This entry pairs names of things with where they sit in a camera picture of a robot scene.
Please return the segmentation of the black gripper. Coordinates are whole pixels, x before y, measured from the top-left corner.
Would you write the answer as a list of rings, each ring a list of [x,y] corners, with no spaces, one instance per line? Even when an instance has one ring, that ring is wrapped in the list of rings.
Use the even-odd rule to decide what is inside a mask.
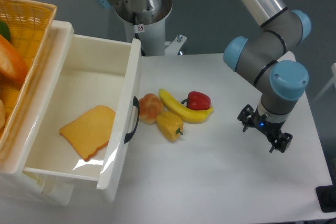
[[[274,150],[284,153],[289,147],[293,136],[280,131],[282,122],[268,122],[266,118],[265,114],[260,115],[258,111],[254,112],[254,109],[249,104],[241,110],[237,117],[238,121],[243,125],[243,132],[246,132],[250,127],[255,127],[267,137],[271,143],[270,153]]]

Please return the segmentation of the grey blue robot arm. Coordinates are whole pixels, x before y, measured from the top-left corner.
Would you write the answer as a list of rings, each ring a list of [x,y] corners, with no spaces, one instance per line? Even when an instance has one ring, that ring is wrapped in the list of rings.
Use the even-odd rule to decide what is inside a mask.
[[[102,8],[113,7],[123,20],[127,39],[138,39],[143,56],[168,56],[180,49],[177,41],[165,42],[165,20],[172,0],[95,0]],[[306,68],[291,60],[281,60],[293,46],[310,33],[311,21],[300,10],[289,10],[282,0],[241,0],[262,33],[254,40],[239,36],[225,48],[224,62],[261,92],[256,109],[245,106],[238,119],[243,128],[253,127],[284,152],[292,136],[282,132],[309,81]]]

